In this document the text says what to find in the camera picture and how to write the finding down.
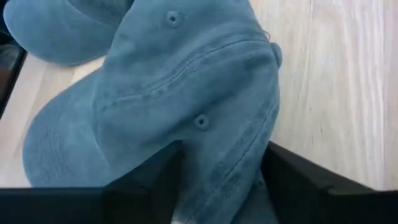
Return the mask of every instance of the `wooden surface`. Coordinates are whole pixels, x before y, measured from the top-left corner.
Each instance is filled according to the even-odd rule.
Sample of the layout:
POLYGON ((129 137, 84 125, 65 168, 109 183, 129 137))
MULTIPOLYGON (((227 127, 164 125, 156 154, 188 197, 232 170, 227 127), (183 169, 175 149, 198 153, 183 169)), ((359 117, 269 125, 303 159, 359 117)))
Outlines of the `wooden surface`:
MULTIPOLYGON (((398 3, 252 0, 284 53, 272 140, 375 189, 398 189, 398 3)), ((0 187, 26 186, 21 148, 32 117, 102 60, 62 68, 26 60, 0 120, 0 187)))

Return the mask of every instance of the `baseball cap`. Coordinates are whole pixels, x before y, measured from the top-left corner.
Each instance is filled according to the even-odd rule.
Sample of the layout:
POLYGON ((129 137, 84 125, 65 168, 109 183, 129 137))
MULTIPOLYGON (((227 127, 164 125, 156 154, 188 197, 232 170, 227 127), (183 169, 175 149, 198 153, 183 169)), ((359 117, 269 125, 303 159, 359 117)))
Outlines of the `baseball cap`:
POLYGON ((278 224, 262 174, 258 178, 232 224, 278 224))
POLYGON ((106 54, 133 0, 10 0, 4 20, 17 42, 33 55, 60 65, 106 54))
POLYGON ((104 186, 182 140, 175 222, 231 223, 275 124, 281 62, 248 0, 136 0, 103 66, 34 118, 27 177, 104 186))

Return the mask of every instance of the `black holder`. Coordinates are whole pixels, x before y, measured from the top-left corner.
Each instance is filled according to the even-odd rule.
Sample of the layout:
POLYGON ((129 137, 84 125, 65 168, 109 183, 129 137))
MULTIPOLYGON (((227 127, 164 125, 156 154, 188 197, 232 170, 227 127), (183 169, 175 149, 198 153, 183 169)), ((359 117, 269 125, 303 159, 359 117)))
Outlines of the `black holder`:
MULTIPOLYGON (((0 223, 169 224, 184 150, 173 142, 105 187, 2 189, 0 223)), ((398 223, 396 191, 372 190, 272 142, 261 170, 280 224, 398 223)))
POLYGON ((398 192, 378 192, 270 142, 261 167, 280 224, 398 223, 398 192))
POLYGON ((0 190, 0 223, 169 224, 183 146, 173 142, 105 187, 0 190))

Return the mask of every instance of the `wood grain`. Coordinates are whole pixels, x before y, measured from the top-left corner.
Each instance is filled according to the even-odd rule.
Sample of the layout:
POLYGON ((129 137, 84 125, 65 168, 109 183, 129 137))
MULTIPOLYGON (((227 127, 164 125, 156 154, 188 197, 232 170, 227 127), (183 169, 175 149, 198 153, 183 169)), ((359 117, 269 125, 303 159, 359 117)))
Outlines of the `wood grain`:
POLYGON ((273 140, 376 189, 383 183, 382 1, 252 1, 284 53, 273 140))
POLYGON ((398 2, 384 7, 384 188, 398 189, 398 2))
MULTIPOLYGON (((272 140, 375 189, 398 188, 398 5, 394 0, 251 0, 284 53, 272 140)), ((0 120, 0 187, 28 185, 25 131, 58 92, 98 68, 29 56, 0 120)))

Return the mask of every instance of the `cap brim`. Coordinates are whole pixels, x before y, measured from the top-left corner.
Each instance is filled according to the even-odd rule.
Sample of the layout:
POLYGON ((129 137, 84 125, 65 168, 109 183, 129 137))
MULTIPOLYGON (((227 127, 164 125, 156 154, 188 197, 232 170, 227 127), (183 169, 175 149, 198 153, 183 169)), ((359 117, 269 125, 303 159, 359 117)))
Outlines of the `cap brim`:
POLYGON ((104 55, 117 29, 84 15, 67 0, 9 1, 4 20, 28 52, 61 65, 85 63, 104 55))
POLYGON ((23 150, 25 172, 33 186, 108 184, 110 169, 98 149, 92 122, 99 72, 59 94, 34 118, 23 150))

